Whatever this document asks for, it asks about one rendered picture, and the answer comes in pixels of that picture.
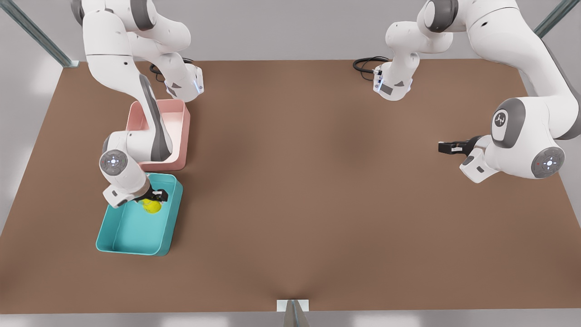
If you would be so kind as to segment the teal plastic tray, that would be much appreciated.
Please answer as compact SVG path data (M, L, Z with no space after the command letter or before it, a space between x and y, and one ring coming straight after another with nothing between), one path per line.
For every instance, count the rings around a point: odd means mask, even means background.
M96 239L99 251L156 256L168 253L183 186L171 174L150 173L149 178L154 189L168 192L168 201L162 203L158 213L147 213L133 201L119 208L108 206Z

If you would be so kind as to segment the pink plastic tray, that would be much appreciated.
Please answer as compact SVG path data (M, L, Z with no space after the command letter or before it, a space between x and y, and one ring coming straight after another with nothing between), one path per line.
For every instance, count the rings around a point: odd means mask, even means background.
M139 165L145 172L181 170L186 165L187 142L190 129L190 113L186 103L180 99L157 101L161 117L172 139L172 155L166 161L143 161Z

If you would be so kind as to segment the silver frame post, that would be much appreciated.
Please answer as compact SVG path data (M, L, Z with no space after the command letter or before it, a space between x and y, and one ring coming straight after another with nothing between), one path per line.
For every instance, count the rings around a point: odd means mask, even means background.
M71 60L13 0L0 0L0 8L63 68L79 67L80 62Z
M540 39L545 37L581 0L561 0L533 30Z
M309 311L307 299L285 299L276 301L276 311L284 311L283 327L310 327L305 312Z

